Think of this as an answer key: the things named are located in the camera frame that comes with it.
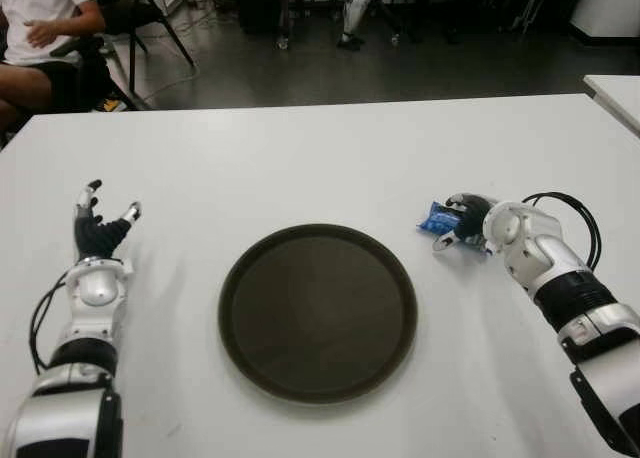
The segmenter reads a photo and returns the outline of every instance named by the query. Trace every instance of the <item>white table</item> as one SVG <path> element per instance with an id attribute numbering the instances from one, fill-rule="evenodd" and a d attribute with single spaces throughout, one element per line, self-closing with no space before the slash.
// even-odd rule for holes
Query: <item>white table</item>
<path id="1" fill-rule="evenodd" d="M 594 100 L 640 136 L 640 76 L 586 75 Z"/>
<path id="2" fill-rule="evenodd" d="M 415 225 L 431 200 L 458 191 L 572 193 L 601 226 L 598 276 L 640 309 L 639 162 L 640 142 L 586 95 L 35 118 L 0 153 L 0 431 L 33 379 L 33 306 L 72 260 L 72 203 L 99 177 L 108 217 L 133 199 L 144 206 L 117 253 L 137 269 L 117 378 L 126 458 L 617 456 L 583 412 L 553 330 L 501 260 L 434 255 Z M 580 219 L 545 209 L 585 254 Z M 338 406 L 257 390 L 216 326 L 236 259 L 309 222 L 380 240 L 419 302 L 404 366 Z M 57 299 L 46 356 L 67 313 Z"/>

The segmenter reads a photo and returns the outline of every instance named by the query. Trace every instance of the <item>black shorts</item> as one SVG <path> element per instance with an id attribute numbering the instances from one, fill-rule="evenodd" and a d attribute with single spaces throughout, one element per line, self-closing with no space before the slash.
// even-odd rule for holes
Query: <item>black shorts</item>
<path id="1" fill-rule="evenodd" d="M 50 113 L 69 113 L 78 107 L 78 69 L 64 61 L 48 61 L 37 65 L 29 65 L 42 71 L 51 82 Z"/>

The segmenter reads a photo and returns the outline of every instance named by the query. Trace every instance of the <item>white robotic arm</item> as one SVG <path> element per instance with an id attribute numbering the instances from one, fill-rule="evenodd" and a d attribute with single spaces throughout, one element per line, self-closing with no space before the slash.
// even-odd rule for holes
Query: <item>white robotic arm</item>
<path id="1" fill-rule="evenodd" d="M 133 203 L 116 221 L 94 217 L 89 184 L 75 208 L 76 264 L 41 300 L 31 322 L 30 346 L 38 377 L 9 428 L 3 458 L 118 458 L 122 444 L 120 396 L 113 378 L 131 267 L 111 258 L 140 217 Z M 37 331 L 53 293 L 66 282 L 71 321 L 48 364 L 37 352 Z M 38 314 L 44 307 L 39 319 Z"/>
<path id="2" fill-rule="evenodd" d="M 557 219 L 524 203 L 452 196 L 463 211 L 440 251 L 482 234 L 558 333 L 575 364 L 571 382 L 596 428 L 614 450 L 640 456 L 640 317 L 618 303 L 567 246 Z"/>

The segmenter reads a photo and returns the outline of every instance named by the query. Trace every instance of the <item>robot leg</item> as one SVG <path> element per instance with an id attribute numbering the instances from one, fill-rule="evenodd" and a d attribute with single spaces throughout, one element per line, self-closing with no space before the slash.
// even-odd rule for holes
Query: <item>robot leg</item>
<path id="1" fill-rule="evenodd" d="M 363 41 L 355 36 L 362 17 L 367 11 L 371 0 L 345 0 L 344 4 L 344 31 L 338 42 L 339 48 L 357 51 Z"/>

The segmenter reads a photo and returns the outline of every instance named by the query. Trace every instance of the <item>human arm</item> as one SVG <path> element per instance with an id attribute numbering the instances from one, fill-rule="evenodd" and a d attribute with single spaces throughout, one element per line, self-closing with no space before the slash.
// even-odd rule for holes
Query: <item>human arm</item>
<path id="1" fill-rule="evenodd" d="M 29 44 L 34 48 L 44 48 L 58 36 L 86 36 L 104 31 L 104 18 L 96 0 L 80 3 L 78 9 L 78 16 L 66 20 L 27 21 L 25 25 L 31 27 L 27 35 Z"/>

